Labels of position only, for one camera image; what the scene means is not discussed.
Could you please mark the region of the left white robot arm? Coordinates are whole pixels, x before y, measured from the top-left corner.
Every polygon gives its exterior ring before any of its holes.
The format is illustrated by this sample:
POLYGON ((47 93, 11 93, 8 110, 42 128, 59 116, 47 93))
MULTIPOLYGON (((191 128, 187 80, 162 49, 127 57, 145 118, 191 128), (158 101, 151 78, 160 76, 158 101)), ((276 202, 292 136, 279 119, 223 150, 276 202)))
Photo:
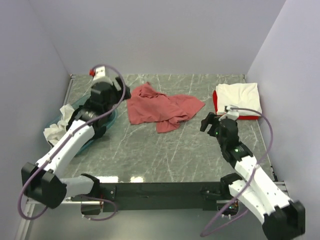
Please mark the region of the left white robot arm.
POLYGON ((57 208, 65 198, 83 195, 88 201, 100 195, 100 180, 87 173, 63 178, 63 173, 82 147, 101 138, 121 102, 131 98, 124 78, 115 78, 120 89, 99 77, 89 98, 72 114, 67 131, 55 146, 36 163, 21 169, 22 194, 47 208, 57 208))

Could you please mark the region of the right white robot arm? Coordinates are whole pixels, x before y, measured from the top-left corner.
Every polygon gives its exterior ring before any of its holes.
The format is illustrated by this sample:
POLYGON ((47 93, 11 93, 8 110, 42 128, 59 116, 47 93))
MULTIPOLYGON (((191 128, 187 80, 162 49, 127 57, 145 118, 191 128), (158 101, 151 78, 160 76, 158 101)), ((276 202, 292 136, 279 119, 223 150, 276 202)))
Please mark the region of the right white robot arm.
POLYGON ((219 211, 223 216, 236 201, 260 221, 269 240, 293 240, 306 232, 306 210, 300 201, 293 201, 265 173, 251 150, 240 141, 237 119, 231 108, 222 116, 208 113, 201 121, 200 131, 215 137, 223 158, 235 173, 220 180, 219 193, 230 200, 219 211))

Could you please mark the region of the pink t shirt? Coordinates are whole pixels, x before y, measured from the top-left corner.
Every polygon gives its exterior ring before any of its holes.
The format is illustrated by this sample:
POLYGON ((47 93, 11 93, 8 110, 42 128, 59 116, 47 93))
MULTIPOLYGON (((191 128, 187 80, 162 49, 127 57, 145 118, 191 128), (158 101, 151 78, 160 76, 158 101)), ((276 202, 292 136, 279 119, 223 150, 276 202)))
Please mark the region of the pink t shirt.
POLYGON ((177 130, 182 122, 192 119, 205 106, 195 96, 158 92, 149 82, 136 87, 126 104, 132 125, 156 123, 160 134, 177 130))

